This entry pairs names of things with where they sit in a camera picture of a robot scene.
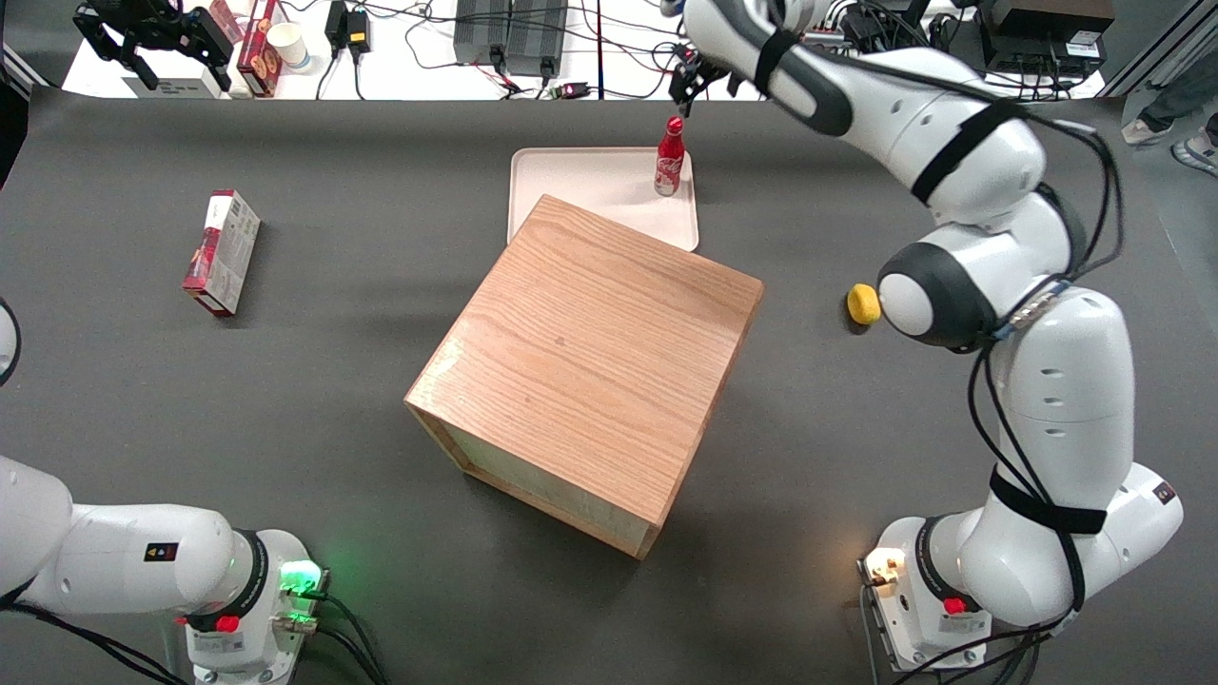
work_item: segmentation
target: coca-cola bottle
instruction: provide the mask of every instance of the coca-cola bottle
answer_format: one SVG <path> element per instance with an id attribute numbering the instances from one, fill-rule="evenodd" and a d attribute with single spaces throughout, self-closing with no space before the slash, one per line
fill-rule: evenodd
<path id="1" fill-rule="evenodd" d="M 681 117 L 669 119 L 669 130 L 660 140 L 655 155 L 655 191 L 665 197 L 677 191 L 681 185 L 681 165 L 685 162 L 685 140 L 681 129 L 685 122 Z"/>

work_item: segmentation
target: wooden box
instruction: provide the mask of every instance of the wooden box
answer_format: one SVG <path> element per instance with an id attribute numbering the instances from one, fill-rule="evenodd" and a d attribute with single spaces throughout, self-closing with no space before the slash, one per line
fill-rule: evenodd
<path id="1" fill-rule="evenodd" d="M 465 473 L 641 559 L 762 290 L 543 196 L 406 403 Z"/>

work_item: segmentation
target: red packaging box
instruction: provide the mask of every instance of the red packaging box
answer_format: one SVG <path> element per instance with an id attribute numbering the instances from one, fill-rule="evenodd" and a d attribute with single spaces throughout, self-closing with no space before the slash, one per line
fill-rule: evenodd
<path id="1" fill-rule="evenodd" d="M 241 37 L 245 32 L 236 23 L 236 17 L 233 15 L 233 10 L 228 6 L 228 0 L 212 0 L 212 4 L 207 6 L 207 12 L 212 15 L 216 20 L 216 26 L 220 27 L 224 33 L 224 38 L 229 39 L 229 43 L 236 45 L 241 41 Z"/>
<path id="2" fill-rule="evenodd" d="M 250 26 L 245 29 L 245 43 L 236 62 L 236 71 L 245 78 L 255 98 L 273 98 L 279 72 L 284 62 L 279 51 L 267 43 L 270 27 L 284 23 L 287 16 L 279 6 L 279 0 L 258 0 L 250 12 Z"/>
<path id="3" fill-rule="evenodd" d="M 181 289 L 218 317 L 236 313 L 262 221 L 236 190 L 217 190 L 207 202 L 203 240 L 190 258 Z"/>

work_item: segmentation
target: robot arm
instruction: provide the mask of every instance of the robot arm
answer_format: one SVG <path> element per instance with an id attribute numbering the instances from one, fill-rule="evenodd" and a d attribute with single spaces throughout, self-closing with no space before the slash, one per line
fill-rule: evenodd
<path id="1" fill-rule="evenodd" d="M 77 7 L 72 23 L 99 57 L 107 62 L 118 60 L 135 72 L 149 90 L 156 90 L 157 77 L 136 48 L 175 50 L 202 62 L 220 90 L 227 91 L 233 85 L 228 77 L 233 43 L 202 7 L 180 12 L 168 0 L 85 0 Z M 114 43 L 106 26 L 123 35 L 122 45 Z"/>
<path id="2" fill-rule="evenodd" d="M 1083 594 L 1157 553 L 1183 508 L 1167 481 L 1133 463 L 1133 361 L 1121 310 L 1099 293 L 1054 283 L 1082 267 L 1088 239 L 1041 183 L 1045 154 L 1028 126 L 1000 117 L 970 130 L 991 105 L 933 83 L 985 87 L 943 52 L 865 55 L 883 68 L 864 69 L 804 48 L 787 32 L 816 17 L 808 10 L 815 0 L 780 2 L 786 13 L 765 0 L 683 5 L 708 66 L 752 80 L 810 128 L 876 158 L 932 212 L 935 230 L 879 272 L 884 316 L 924 344 L 982 346 L 978 363 L 1052 503 L 1102 522 L 1067 534 Z M 686 73 L 674 83 L 678 102 L 704 87 L 695 82 Z M 1023 325 L 995 342 L 1021 307 Z M 1019 464 L 1006 433 L 999 450 Z M 995 469 L 983 507 L 900 519 L 862 559 L 898 668 L 976 665 L 994 618 L 1052 625 L 1082 600 L 1057 524 L 1027 505 L 1033 497 L 1021 483 L 1032 474 L 1013 468 Z"/>
<path id="3" fill-rule="evenodd" d="M 0 385 L 21 352 L 0 299 Z M 174 611 L 195 678 L 284 684 L 315 629 L 322 569 L 283 530 L 233 529 L 217 512 L 178 505 L 73 503 L 57 478 L 0 456 L 0 612 Z"/>

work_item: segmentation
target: red button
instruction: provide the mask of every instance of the red button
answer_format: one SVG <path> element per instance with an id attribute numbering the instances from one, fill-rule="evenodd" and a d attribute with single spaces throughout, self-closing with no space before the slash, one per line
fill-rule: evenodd
<path id="1" fill-rule="evenodd" d="M 968 611 L 968 606 L 960 597 L 948 597 L 943 601 L 943 611 L 948 612 L 948 616 L 956 616 Z"/>
<path id="2" fill-rule="evenodd" d="M 235 616 L 222 616 L 216 619 L 216 631 L 217 633 L 236 633 L 238 624 L 241 619 Z"/>

